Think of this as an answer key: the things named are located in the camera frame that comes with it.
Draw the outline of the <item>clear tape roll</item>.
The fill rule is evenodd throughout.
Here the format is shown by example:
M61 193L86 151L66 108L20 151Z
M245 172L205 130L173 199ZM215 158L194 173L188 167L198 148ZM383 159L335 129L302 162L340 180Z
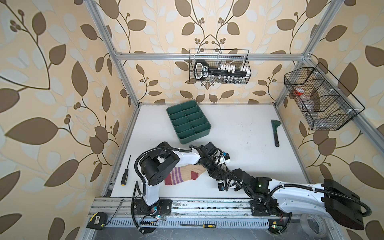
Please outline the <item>clear tape roll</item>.
M303 231L310 237L324 238L328 235L328 226L322 217L303 214L300 217L300 224Z

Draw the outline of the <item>green handled tool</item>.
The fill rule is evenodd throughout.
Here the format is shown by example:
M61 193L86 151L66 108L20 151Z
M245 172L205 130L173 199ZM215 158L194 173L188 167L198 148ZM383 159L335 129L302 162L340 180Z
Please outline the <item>green handled tool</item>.
M278 127L281 125L281 122L278 120L271 120L272 129L273 129L273 135L274 135L274 143L275 147L280 146L279 137L278 137Z

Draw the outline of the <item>red capped jar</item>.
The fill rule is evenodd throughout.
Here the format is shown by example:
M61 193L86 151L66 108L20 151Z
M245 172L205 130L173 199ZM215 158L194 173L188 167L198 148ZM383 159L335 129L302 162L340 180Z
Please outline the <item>red capped jar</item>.
M300 97L305 94L305 90L303 88L294 88L293 89L293 96Z

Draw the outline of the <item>green compartment tray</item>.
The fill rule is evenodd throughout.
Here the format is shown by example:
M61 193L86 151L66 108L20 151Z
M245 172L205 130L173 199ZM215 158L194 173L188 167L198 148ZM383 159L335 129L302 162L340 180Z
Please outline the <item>green compartment tray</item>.
M167 114L183 145L207 136L212 128L195 100L168 107Z

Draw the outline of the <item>black yellow tape measure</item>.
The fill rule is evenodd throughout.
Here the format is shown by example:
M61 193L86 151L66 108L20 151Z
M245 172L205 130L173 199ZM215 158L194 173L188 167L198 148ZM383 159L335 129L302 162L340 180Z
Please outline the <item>black yellow tape measure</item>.
M102 230L108 224L108 215L104 212L94 214L87 224L88 229Z

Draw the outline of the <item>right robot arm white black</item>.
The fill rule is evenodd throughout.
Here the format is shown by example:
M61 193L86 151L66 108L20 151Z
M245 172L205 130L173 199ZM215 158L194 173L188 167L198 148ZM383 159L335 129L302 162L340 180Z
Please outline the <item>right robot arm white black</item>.
M352 230L364 230L364 218L372 214L372 209L357 194L332 179L325 179L322 184L303 185L252 177L241 169L229 171L216 167L208 173L219 182L220 191L228 191L233 184L236 191L244 191L268 212L331 218Z

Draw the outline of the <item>yellow black handled knife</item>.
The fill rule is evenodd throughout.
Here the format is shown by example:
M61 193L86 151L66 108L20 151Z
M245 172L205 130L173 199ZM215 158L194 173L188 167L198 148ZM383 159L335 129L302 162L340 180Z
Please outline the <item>yellow black handled knife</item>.
M198 228L204 228L204 229L216 229L217 228L217 225L215 225L215 224L201 224L201 225L197 225L197 224L180 224L180 226L182 226L182 227L198 227Z

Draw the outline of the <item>beige maroon striped sock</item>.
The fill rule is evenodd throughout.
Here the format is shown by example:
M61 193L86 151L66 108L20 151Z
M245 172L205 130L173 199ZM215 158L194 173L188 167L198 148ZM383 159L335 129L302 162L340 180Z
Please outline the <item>beige maroon striped sock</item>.
M165 178L166 186L174 186L187 181L196 180L206 169L202 165L186 165L175 167Z

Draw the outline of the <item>black socket set holder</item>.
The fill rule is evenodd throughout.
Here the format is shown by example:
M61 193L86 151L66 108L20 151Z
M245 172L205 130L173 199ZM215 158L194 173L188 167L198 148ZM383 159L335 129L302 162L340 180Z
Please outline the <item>black socket set holder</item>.
M251 70L248 67L237 69L236 66L223 65L221 63L208 64L207 61L197 60L192 67L192 74L196 80L205 80L206 78L238 78L247 79L251 76Z

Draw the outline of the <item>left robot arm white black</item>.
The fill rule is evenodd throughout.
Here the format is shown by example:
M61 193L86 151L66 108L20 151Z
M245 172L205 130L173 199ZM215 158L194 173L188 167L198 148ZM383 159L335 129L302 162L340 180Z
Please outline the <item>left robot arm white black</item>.
M230 154L211 142L201 146L190 145L188 149L160 143L140 154L135 161L135 172L142 186L135 184L134 193L140 199L132 201L132 213L151 217L168 214L171 202L160 199L161 184L180 185L198 179L203 173L209 173L220 182L230 161Z

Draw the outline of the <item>black yellow screwdriver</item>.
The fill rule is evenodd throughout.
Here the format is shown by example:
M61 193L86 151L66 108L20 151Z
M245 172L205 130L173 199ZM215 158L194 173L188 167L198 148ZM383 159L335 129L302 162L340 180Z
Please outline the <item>black yellow screwdriver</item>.
M121 179L121 186L125 186L127 184L128 175L129 175L129 165L130 165L131 157L132 157L132 155L129 156L129 161L128 161L127 167L124 170L124 173L123 173L123 176L122 176L122 179Z

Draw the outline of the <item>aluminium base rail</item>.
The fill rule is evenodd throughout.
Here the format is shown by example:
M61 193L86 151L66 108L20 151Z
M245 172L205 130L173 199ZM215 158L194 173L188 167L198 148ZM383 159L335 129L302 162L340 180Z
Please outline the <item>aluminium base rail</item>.
M95 198L88 217L97 212L108 215L109 227L182 228L180 224L215 224L219 229L263 229L287 220L299 223L300 215L258 211L247 199L161 199L170 201L169 213L156 217L132 213L131 198Z

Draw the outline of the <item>black argyle sock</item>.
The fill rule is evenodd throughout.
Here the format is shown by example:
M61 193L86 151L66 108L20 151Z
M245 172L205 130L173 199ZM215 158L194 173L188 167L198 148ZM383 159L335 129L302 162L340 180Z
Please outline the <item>black argyle sock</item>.
M220 167L223 171L228 171L226 163L230 161L229 154L218 155L214 158L214 165Z

